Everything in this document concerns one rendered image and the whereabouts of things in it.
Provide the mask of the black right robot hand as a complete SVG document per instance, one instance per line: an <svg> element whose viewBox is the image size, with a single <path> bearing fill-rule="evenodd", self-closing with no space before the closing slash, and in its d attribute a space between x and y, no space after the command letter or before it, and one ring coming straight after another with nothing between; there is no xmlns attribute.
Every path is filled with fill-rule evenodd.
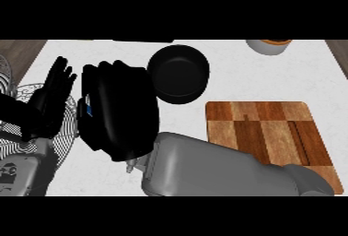
<svg viewBox="0 0 348 236"><path fill-rule="evenodd" d="M86 113L89 95L92 117ZM78 100L78 134L92 151L103 150L113 161L144 156L159 132L154 88L142 67L116 60L110 65L85 65Z"/></svg>

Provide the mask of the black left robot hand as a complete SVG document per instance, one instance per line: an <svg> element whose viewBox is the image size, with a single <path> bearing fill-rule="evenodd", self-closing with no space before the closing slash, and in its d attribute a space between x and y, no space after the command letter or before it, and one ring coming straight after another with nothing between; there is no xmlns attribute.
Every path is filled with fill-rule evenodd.
<svg viewBox="0 0 348 236"><path fill-rule="evenodd" d="M58 133L75 79L67 60L58 56L42 87L33 91L27 102L0 93L0 121L20 127L24 142L35 138L52 138Z"/></svg>

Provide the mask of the blue can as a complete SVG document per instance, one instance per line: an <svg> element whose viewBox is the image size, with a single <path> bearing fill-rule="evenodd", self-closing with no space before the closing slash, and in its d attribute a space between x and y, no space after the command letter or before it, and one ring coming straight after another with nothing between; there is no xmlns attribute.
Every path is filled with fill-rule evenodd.
<svg viewBox="0 0 348 236"><path fill-rule="evenodd" d="M92 117L92 111L91 111L91 103L89 103L89 95L85 96L85 106L86 106L86 113Z"/></svg>

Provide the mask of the black pot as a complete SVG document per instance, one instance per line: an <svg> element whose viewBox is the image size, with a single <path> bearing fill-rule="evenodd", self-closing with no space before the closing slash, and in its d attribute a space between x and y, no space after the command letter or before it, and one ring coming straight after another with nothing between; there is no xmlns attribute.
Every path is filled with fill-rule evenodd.
<svg viewBox="0 0 348 236"><path fill-rule="evenodd" d="M151 55L147 73L157 98L170 104L185 104L206 89L209 62L193 47L169 45Z"/></svg>

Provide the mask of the wooden cutting board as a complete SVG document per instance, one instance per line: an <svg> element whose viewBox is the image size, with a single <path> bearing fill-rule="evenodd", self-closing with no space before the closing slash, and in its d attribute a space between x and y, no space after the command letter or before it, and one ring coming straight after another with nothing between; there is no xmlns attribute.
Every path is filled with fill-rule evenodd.
<svg viewBox="0 0 348 236"><path fill-rule="evenodd" d="M322 177L334 194L343 194L313 118L302 101L207 101L204 119L210 143L253 154L262 164L302 165Z"/></svg>

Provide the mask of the grey cup with brown contents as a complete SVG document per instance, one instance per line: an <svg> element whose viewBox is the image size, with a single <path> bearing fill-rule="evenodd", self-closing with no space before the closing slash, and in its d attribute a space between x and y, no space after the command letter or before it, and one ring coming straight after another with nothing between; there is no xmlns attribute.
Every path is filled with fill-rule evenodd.
<svg viewBox="0 0 348 236"><path fill-rule="evenodd" d="M246 40L249 47L263 55L280 54L290 44L290 40Z"/></svg>

